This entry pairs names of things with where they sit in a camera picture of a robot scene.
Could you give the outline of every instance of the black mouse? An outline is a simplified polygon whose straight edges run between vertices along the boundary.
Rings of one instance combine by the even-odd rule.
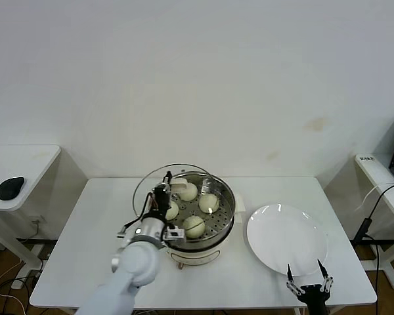
[[[19,195],[25,182],[23,177],[9,178],[0,184],[0,200],[11,200]]]

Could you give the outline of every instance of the black cable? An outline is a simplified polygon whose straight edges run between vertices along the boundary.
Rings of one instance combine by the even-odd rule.
[[[38,233],[39,233],[39,221],[36,220],[35,223],[36,223],[36,225],[37,225],[37,230],[36,230],[35,234],[34,234],[34,235],[31,235],[29,238],[26,238],[25,240],[19,241],[20,243],[26,243],[26,242],[29,241],[31,238],[34,238],[34,237],[36,237],[36,236],[38,235]]]
[[[39,269],[37,272],[39,272],[40,274],[42,274],[42,268],[44,267],[44,260],[41,259],[41,269]],[[37,285],[39,280],[39,277],[35,277],[34,279],[32,279],[31,281],[31,289],[32,291],[35,289],[35,286]]]
[[[42,267],[44,267],[44,261],[41,259],[41,268],[39,269],[40,272],[42,272]],[[33,284],[33,281],[35,280],[35,278],[36,277],[33,277],[32,281],[31,281],[31,287],[32,287],[32,284]],[[26,288],[26,292],[28,294],[28,304],[26,305],[26,309],[25,309],[25,313],[28,313],[30,292],[29,292],[28,286],[26,285],[26,282],[23,282],[23,281],[21,281],[21,282],[23,283],[24,287]],[[11,291],[12,291],[12,286],[9,288],[7,295],[10,295]],[[9,297],[6,297],[5,304],[3,305],[3,309],[1,311],[2,313],[5,313],[5,311],[6,311],[6,305],[7,305],[8,299],[9,299]]]
[[[20,282],[22,282],[22,283],[24,284],[24,287],[26,288],[26,291],[28,292],[28,302],[27,302],[26,307],[25,307],[25,312],[27,312],[27,311],[28,311],[28,308],[29,308],[29,298],[30,298],[30,293],[29,293],[28,286],[27,286],[26,283],[25,283],[24,281],[22,281],[22,280],[19,280],[19,279],[11,279],[11,280],[12,280],[12,281],[7,280],[6,282],[2,283],[2,284],[0,285],[0,288],[3,287],[3,286],[6,285],[6,284],[12,283],[13,281],[20,281]],[[3,307],[3,310],[2,310],[2,312],[1,312],[0,314],[8,314],[8,313],[5,313],[4,307]]]
[[[375,314],[378,315],[378,274],[380,273],[380,249],[378,248],[377,241],[368,234],[365,235],[366,238],[370,238],[375,243],[376,249],[376,277],[375,277],[375,294],[376,294],[376,303],[375,303]]]
[[[372,209],[371,213],[369,214],[369,217],[365,218],[361,224],[361,226],[359,227],[359,229],[356,232],[355,237],[353,238],[352,244],[353,244],[353,248],[355,248],[356,246],[358,246],[358,244],[362,241],[362,239],[365,237],[365,235],[368,233],[368,229],[369,226],[372,224],[372,215],[374,214],[376,207],[378,206],[382,196],[390,189],[394,188],[394,185],[385,189],[380,196],[378,197],[378,200],[375,203],[374,208]]]
[[[375,206],[374,206],[374,208],[372,209],[372,211],[371,211],[371,213],[370,213],[368,219],[370,219],[370,218],[372,217],[372,215],[374,214],[375,209],[376,209],[376,207],[378,206],[378,204],[379,204],[381,198],[383,197],[383,195],[384,195],[388,190],[390,190],[390,189],[392,189],[392,188],[394,188],[394,185],[391,186],[391,187],[389,187],[389,188],[387,188],[387,189],[385,189],[385,190],[382,192],[382,194],[380,194],[380,196],[379,196],[378,200],[376,201]]]
[[[39,313],[39,315],[44,314],[46,311],[48,311],[50,308],[46,308],[45,310],[43,310],[41,313]]]
[[[146,199],[145,199],[145,201],[144,201],[142,213],[140,214],[140,216],[139,216],[138,218],[135,218],[134,220],[132,220],[132,221],[130,221],[130,222],[124,224],[124,228],[129,228],[130,226],[132,226],[133,224],[135,224],[138,220],[140,220],[140,219],[142,218],[142,216],[143,216],[143,214],[144,214],[144,211],[146,210],[147,201],[149,200],[149,197],[151,197],[151,196],[152,196],[152,193],[151,193],[151,192],[149,192],[149,193],[146,195]]]
[[[35,276],[8,279],[8,280],[6,280],[6,281],[4,281],[3,283],[0,284],[0,289],[1,289],[4,285],[9,284],[9,283],[11,283],[11,282],[13,282],[13,281],[21,281],[22,283],[24,283],[24,282],[22,281],[22,279],[29,279],[29,278],[34,278],[34,277],[35,277]]]

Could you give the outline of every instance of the white desk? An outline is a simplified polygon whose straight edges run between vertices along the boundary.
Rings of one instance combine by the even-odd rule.
[[[385,182],[394,181],[394,175],[388,169],[389,162],[391,161],[390,154],[358,154],[356,155],[355,161],[369,178],[372,185],[376,186]],[[391,185],[383,185],[376,188],[376,190],[381,194]],[[394,188],[386,192],[382,199],[394,213]],[[375,247],[371,246],[371,248],[376,255]],[[394,260],[394,245],[386,251],[382,251],[382,248],[378,246],[378,250],[380,251],[380,270],[385,272],[389,283],[394,289],[394,268],[391,265],[391,262]],[[375,259],[373,261],[363,261],[362,265],[366,271],[369,271],[376,270],[376,263],[377,260]]]
[[[335,281],[327,304],[364,305],[375,292],[322,188],[315,178],[225,178],[245,203],[247,217],[267,203],[282,202],[305,209],[328,233],[325,262]],[[78,308],[111,273],[119,247],[116,233],[133,219],[131,208],[137,178],[97,178],[86,184],[72,215],[32,293],[35,306]],[[143,287],[136,308],[293,308],[303,306],[286,288],[286,277],[263,265],[236,223],[215,261],[203,266],[176,264],[161,253],[155,282]],[[322,283],[316,274],[296,278],[299,285]]]
[[[0,211],[19,209],[59,153],[60,147],[53,145],[0,146],[0,184],[12,177],[25,178],[19,195],[12,200],[0,200]],[[37,258],[37,255],[43,245],[35,245],[31,252],[0,229],[1,245],[4,245],[26,263],[20,270],[18,277],[26,276],[30,270],[41,268],[42,262]],[[20,282],[12,284],[14,289],[21,287]]]

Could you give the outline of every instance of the steamed bun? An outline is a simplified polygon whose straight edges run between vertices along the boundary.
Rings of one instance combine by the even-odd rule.
[[[197,186],[192,182],[186,184],[186,189],[179,193],[179,197],[183,201],[191,201],[197,197]]]
[[[206,230],[203,219],[196,215],[186,218],[183,227],[188,238],[199,238]]]
[[[168,221],[175,219],[175,217],[178,215],[178,212],[179,209],[177,203],[171,200],[171,208],[169,208],[166,212],[165,219],[167,219]]]
[[[213,194],[204,194],[198,200],[198,207],[204,213],[214,213],[219,208],[219,198]]]

